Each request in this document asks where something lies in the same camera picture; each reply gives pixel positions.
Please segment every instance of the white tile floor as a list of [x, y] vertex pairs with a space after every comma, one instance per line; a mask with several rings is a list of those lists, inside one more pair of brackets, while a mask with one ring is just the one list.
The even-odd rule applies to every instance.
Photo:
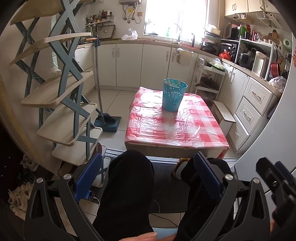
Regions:
[[[103, 111], [105, 113], [109, 113], [112, 116], [121, 116], [118, 131], [116, 133], [103, 132], [100, 137], [100, 143], [109, 149], [126, 151], [124, 139], [129, 119], [129, 106], [133, 101], [135, 94], [135, 91], [101, 90]], [[98, 104], [98, 94], [96, 89], [92, 91], [87, 97], [90, 102], [95, 102]], [[242, 156], [242, 154], [235, 154], [230, 142], [229, 146], [230, 150], [226, 153], [225, 159], [229, 162], [229, 166], [231, 167], [234, 165], [235, 161], [237, 161], [237, 159]], [[92, 220], [91, 222], [93, 222], [98, 206], [94, 206], [93, 203], [87, 200], [83, 200], [81, 202], [82, 209], [87, 214], [89, 220]], [[150, 225], [152, 227], [168, 228], [179, 225], [184, 213], [159, 214], [158, 217], [155, 215], [149, 215]]]

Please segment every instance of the faucet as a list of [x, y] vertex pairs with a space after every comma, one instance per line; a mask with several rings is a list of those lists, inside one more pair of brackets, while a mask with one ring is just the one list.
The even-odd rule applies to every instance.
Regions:
[[191, 33], [193, 35], [192, 45], [191, 47], [194, 48], [194, 42], [195, 42], [195, 34]]
[[180, 37], [181, 37], [181, 28], [178, 24], [174, 23], [175, 25], [177, 25], [179, 27], [179, 38], [178, 38], [178, 42], [180, 42]]

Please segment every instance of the window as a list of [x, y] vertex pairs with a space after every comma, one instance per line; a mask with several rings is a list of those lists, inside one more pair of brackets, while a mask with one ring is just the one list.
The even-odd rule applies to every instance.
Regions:
[[207, 0], [147, 0], [145, 34], [192, 42], [201, 41], [207, 17]]

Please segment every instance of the water heater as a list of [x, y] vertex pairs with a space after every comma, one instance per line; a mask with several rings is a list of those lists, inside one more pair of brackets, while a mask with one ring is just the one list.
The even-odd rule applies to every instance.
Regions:
[[130, 5], [130, 4], [141, 4], [141, 0], [119, 0], [119, 3], [122, 5]]

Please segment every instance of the blue plastic basket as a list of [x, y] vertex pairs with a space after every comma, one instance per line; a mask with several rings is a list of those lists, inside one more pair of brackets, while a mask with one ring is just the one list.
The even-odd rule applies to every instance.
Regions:
[[163, 80], [163, 108], [170, 112], [178, 111], [187, 87], [186, 83], [179, 80]]

